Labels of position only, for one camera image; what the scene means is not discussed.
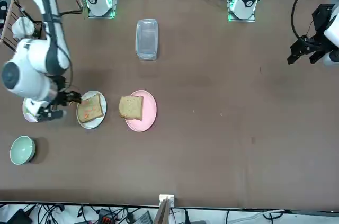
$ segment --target metal rack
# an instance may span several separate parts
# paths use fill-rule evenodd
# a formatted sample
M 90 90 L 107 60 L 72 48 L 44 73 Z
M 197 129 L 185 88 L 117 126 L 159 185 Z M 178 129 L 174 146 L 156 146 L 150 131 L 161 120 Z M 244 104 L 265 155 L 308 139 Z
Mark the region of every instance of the metal rack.
M 18 38 L 13 37 L 12 25 L 14 22 L 20 18 L 21 16 L 25 16 L 29 18 L 33 23 L 36 29 L 38 29 L 38 34 L 34 35 L 35 38 L 40 38 L 43 30 L 43 25 L 41 21 L 35 21 L 21 6 L 17 3 L 16 0 L 11 0 L 10 5 L 7 10 L 6 20 L 4 23 L 4 27 L 2 29 L 2 33 L 0 36 L 0 45 L 6 45 L 12 51 L 15 51 L 16 45 L 19 42 Z

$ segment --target green bowl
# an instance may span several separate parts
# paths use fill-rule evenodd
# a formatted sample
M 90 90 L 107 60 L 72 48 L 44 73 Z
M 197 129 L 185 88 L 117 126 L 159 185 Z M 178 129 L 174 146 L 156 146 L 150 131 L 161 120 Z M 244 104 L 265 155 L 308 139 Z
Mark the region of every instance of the green bowl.
M 11 161 L 16 165 L 27 163 L 35 154 L 35 143 L 27 136 L 18 137 L 11 146 Z

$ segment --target bread crust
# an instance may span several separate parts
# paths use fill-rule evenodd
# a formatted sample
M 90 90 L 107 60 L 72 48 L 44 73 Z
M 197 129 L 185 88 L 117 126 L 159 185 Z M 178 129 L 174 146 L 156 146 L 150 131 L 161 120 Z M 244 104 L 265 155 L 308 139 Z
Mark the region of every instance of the bread crust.
M 120 113 L 120 109 L 119 109 L 119 116 L 122 117 L 122 118 L 125 118 L 127 120 L 139 120 L 139 121 L 142 121 L 142 107 L 143 107 L 143 104 L 144 104 L 144 97 L 143 96 L 133 96 L 133 97 L 141 97 L 141 119 L 139 118 L 129 118 L 123 114 Z

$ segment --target floor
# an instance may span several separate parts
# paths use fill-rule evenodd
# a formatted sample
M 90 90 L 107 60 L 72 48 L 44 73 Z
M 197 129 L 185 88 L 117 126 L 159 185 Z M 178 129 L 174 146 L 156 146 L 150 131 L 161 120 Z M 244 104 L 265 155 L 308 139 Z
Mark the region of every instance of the floor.
M 0 221 L 6 222 L 10 219 L 10 217 L 19 209 L 25 208 L 27 205 L 6 205 L 0 208 Z M 38 223 L 37 217 L 40 206 L 38 205 L 33 209 L 30 214 L 30 218 L 33 220 L 33 224 Z M 78 216 L 79 206 L 66 206 L 65 210 L 61 213 L 59 210 L 53 212 L 54 218 L 57 220 L 58 224 L 71 224 L 71 223 L 82 223 L 84 221 L 83 216 Z M 112 212 L 118 210 L 119 208 L 111 208 Z M 129 208 L 129 212 L 133 211 L 135 208 Z M 150 216 L 154 220 L 157 209 L 146 209 L 141 208 L 134 213 L 134 217 L 137 220 L 140 218 L 146 211 L 149 211 Z M 40 222 L 44 223 L 45 219 L 41 221 L 41 218 L 46 213 L 46 211 L 42 208 L 40 212 Z M 185 221 L 185 213 L 183 209 L 173 208 L 173 213 L 175 215 L 175 219 L 173 215 L 170 215 L 169 224 L 179 224 Z M 87 221 L 93 220 L 94 222 L 97 220 L 97 214 L 90 208 L 84 208 L 84 214 Z M 225 223 L 227 211 L 224 210 L 191 210 L 188 209 L 188 215 L 192 224 L 223 224 Z M 256 212 L 237 212 L 231 211 L 228 216 L 228 223 L 234 223 L 233 220 L 240 218 L 247 218 L 255 215 Z M 273 221 L 274 224 L 335 224 L 338 223 L 339 217 L 325 217 L 325 216 L 309 216 L 309 215 L 299 215 L 299 214 L 284 214 L 281 218 Z M 244 224 L 270 224 L 269 220 L 266 220 L 263 216 L 258 216 L 255 219 L 242 221 Z

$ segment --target white plate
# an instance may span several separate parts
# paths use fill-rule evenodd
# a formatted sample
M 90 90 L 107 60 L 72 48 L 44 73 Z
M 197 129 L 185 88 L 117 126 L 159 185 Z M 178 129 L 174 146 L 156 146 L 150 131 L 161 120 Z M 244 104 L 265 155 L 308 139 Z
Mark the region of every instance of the white plate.
M 76 118 L 78 119 L 79 124 L 82 127 L 84 127 L 85 129 L 93 129 L 93 128 L 98 127 L 100 125 L 100 123 L 105 118 L 107 105 L 106 105 L 105 97 L 104 97 L 104 95 L 102 95 L 101 92 L 98 92 L 98 91 L 89 91 L 89 92 L 85 93 L 83 96 L 81 96 L 81 99 L 84 101 L 84 100 L 86 100 L 86 99 L 88 99 L 90 97 L 93 97 L 95 94 L 98 94 L 98 93 L 100 95 L 100 104 L 101 104 L 102 112 L 104 113 L 104 115 L 102 117 L 96 118 L 96 119 L 94 119 L 93 121 L 90 121 L 90 122 L 82 123 L 82 122 L 80 122 L 79 117 L 78 117 L 78 107 L 79 107 L 79 104 L 76 107 Z

